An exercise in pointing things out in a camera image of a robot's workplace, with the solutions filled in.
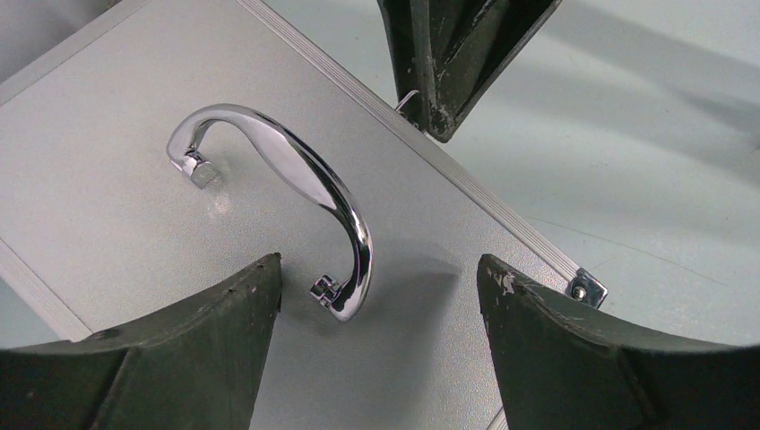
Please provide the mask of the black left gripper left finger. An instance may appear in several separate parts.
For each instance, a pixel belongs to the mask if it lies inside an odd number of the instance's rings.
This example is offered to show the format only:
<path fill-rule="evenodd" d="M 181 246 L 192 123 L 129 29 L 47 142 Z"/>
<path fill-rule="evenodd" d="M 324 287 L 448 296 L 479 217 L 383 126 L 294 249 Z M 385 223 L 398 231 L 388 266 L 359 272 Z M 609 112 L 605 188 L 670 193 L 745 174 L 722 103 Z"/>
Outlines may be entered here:
<path fill-rule="evenodd" d="M 1 353 L 4 429 L 246 429 L 281 308 L 279 254 L 131 322 Z"/>

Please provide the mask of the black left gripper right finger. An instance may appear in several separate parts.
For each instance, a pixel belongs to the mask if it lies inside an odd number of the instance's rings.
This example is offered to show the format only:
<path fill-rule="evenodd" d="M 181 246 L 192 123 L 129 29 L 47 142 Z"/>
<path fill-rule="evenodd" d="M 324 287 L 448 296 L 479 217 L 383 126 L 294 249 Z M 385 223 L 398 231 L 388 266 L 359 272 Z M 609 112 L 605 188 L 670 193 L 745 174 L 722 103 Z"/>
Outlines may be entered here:
<path fill-rule="evenodd" d="M 512 429 L 756 429 L 759 348 L 605 314 L 492 254 L 479 308 Z"/>

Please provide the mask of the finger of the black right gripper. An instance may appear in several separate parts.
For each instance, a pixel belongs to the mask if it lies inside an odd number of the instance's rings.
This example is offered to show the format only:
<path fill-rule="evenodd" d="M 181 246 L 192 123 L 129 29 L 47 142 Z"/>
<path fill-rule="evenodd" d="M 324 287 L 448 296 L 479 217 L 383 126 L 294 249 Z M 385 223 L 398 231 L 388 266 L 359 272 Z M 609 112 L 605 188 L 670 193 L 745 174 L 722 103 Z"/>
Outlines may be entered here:
<path fill-rule="evenodd" d="M 402 115 L 449 142 L 559 0 L 381 0 Z"/>

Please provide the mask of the silver metal case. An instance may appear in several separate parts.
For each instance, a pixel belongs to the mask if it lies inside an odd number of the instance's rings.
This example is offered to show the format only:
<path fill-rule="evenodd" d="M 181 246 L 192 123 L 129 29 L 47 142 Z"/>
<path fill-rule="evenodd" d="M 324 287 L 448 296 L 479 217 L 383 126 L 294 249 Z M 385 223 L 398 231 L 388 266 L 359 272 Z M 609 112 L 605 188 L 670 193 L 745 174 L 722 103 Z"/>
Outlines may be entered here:
<path fill-rule="evenodd" d="M 350 242 L 231 125 L 193 185 L 177 125 L 227 102 L 279 121 L 353 194 L 374 245 L 367 300 L 339 322 L 309 296 Z M 61 337 L 170 305 L 264 254 L 282 310 L 255 429 L 504 425 L 476 270 L 494 254 L 564 291 L 578 265 L 261 1 L 124 1 L 1 86 L 1 275 Z"/>

